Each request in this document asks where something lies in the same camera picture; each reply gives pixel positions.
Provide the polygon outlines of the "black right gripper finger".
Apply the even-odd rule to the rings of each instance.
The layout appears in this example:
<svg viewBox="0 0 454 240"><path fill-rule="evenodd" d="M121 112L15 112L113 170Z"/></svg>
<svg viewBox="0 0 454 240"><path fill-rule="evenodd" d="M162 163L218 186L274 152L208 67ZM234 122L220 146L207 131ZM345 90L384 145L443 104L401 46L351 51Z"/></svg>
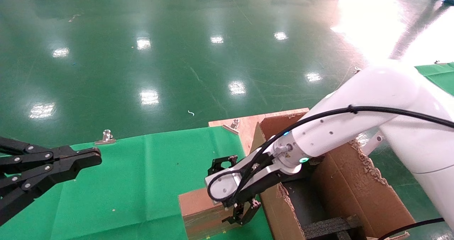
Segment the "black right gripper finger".
<svg viewBox="0 0 454 240"><path fill-rule="evenodd" d="M249 203L248 209L245 211L245 203L235 203L233 207L232 216L229 216L222 220L222 222L228 222L229 224L239 224L241 226L248 224L255 214L259 211L262 204L257 199L251 199L247 201Z"/></svg>
<svg viewBox="0 0 454 240"><path fill-rule="evenodd" d="M230 166L222 167L222 163L230 162ZM213 159L211 167L207 171L207 175L213 175L218 172L221 172L224 169L231 168L237 164L237 156L227 156Z"/></svg>

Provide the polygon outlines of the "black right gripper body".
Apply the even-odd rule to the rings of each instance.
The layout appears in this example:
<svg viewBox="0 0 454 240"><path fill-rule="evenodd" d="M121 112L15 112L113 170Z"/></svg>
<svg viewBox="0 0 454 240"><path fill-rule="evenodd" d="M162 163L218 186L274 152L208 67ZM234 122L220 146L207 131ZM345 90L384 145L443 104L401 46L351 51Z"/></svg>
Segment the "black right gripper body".
<svg viewBox="0 0 454 240"><path fill-rule="evenodd" d="M257 194L262 193L263 191L282 182L282 180L285 179L286 174L284 174L280 170L271 172L261 179L255 181L251 185L243 188L236 196L236 199L232 202L232 204L244 204L245 202L250 201L252 198L255 198Z"/></svg>

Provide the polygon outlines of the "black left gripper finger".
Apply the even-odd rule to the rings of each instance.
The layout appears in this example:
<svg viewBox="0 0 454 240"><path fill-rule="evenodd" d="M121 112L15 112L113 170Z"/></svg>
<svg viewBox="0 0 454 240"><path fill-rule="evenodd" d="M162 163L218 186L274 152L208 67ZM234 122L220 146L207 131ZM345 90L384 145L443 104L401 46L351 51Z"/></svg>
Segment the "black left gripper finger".
<svg viewBox="0 0 454 240"><path fill-rule="evenodd" d="M7 175L19 174L39 166L53 166L60 169L87 168L101 164L98 148L75 151L70 146L47 148L18 140L0 138L1 172Z"/></svg>
<svg viewBox="0 0 454 240"><path fill-rule="evenodd" d="M4 225L54 185L74 180L81 169L101 164L100 158L67 158L1 179L0 223Z"/></svg>

